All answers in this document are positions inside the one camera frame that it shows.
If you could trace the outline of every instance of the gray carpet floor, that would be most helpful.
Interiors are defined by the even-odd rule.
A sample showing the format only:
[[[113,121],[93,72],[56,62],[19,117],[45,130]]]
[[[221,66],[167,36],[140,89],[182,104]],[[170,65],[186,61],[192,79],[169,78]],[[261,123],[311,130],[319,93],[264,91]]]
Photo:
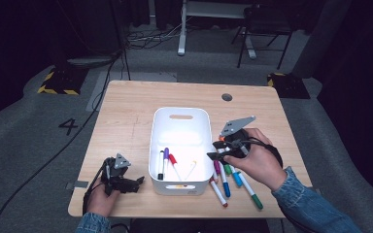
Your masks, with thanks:
[[[231,45],[235,30],[195,30],[186,38],[186,55],[178,56],[178,37],[153,49],[128,50],[130,72],[176,73],[179,83],[224,83],[267,85],[266,76],[277,72],[279,52],[260,51],[251,60],[244,55],[236,68],[240,41]],[[289,73],[308,36],[297,32],[288,48],[282,69]],[[256,45],[262,42],[254,40]],[[120,73],[122,63],[112,71]],[[86,110],[99,75],[107,67],[89,71],[82,94],[38,94],[43,70],[24,88],[24,96],[0,112],[0,209],[20,185],[53,158],[78,129],[66,135],[58,125],[69,118],[83,126],[91,112]],[[315,188],[339,210],[356,222],[363,232],[373,232],[373,187],[356,169],[337,130],[317,100],[321,84],[313,77],[304,83],[309,100],[281,99],[291,129]],[[97,118],[88,121],[76,139],[44,170],[32,179],[7,205],[0,216],[0,232],[73,232],[79,218],[68,215],[71,191],[65,185],[77,179]],[[111,218],[112,223],[128,222]],[[268,219],[271,232],[282,232],[280,221]],[[285,220],[286,232],[295,232]]]

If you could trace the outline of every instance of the denim jacket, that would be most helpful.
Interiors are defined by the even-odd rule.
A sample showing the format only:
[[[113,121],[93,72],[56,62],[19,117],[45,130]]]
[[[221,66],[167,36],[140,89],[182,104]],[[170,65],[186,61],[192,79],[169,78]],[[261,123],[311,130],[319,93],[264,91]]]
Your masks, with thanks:
[[[285,170],[287,179],[272,195],[283,212],[315,232],[361,232],[349,216],[336,210],[318,193],[304,186],[290,167]],[[110,232],[106,217],[93,213],[84,214],[76,233]]]

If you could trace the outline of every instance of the person's right hand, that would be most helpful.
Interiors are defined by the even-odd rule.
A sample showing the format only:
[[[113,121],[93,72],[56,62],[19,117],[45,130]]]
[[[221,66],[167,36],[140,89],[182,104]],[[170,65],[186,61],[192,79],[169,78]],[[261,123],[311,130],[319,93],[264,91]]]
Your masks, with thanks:
[[[272,145],[272,142],[259,129],[248,128],[245,130],[249,137]],[[223,160],[243,170],[254,180],[267,185],[273,191],[277,190],[287,178],[287,173],[281,168],[275,156],[265,147],[259,145],[251,144],[250,153],[245,158],[226,155]]]

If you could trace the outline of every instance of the black chair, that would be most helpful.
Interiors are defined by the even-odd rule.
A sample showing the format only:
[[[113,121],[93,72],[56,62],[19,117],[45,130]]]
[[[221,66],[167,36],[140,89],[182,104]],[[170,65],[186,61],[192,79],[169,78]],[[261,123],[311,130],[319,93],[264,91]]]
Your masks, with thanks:
[[[305,8],[306,0],[269,0],[262,3],[254,3],[250,8],[244,10],[243,24],[239,27],[233,44],[242,34],[241,31],[245,27],[243,33],[244,40],[241,46],[237,68],[241,65],[242,53],[245,49],[245,41],[248,36],[271,36],[272,40],[267,44],[266,48],[247,48],[247,50],[271,50],[268,47],[278,38],[278,36],[287,36],[287,41],[281,51],[282,55],[277,69],[280,69],[284,56],[287,52],[289,41],[292,33],[299,29],[303,9]]]

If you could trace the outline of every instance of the chair leg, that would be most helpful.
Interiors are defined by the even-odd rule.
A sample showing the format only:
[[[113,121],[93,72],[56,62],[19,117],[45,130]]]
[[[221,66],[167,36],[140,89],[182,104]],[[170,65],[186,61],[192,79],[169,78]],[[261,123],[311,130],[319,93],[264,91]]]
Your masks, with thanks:
[[[238,59],[237,68],[239,68],[241,66],[242,53],[244,51],[245,41],[247,40],[247,36],[248,36],[248,27],[245,28],[244,40],[242,41],[241,52],[239,53],[239,59]]]
[[[284,59],[284,56],[286,55],[287,47],[289,45],[289,41],[290,41],[291,37],[292,37],[292,32],[288,35],[286,46],[284,47],[283,54],[281,55],[281,59],[280,59],[280,62],[278,63],[277,70],[279,70],[281,68],[281,63],[283,63],[283,59]]]
[[[234,39],[232,39],[231,45],[235,43],[235,40],[237,39],[238,35],[241,33],[242,26],[239,27],[237,33],[234,36]]]
[[[268,43],[268,45],[266,45],[266,47],[269,47],[269,46],[270,46],[270,45],[275,41],[275,39],[278,38],[278,36],[279,36],[279,35],[275,35],[275,37],[272,38],[272,40]]]

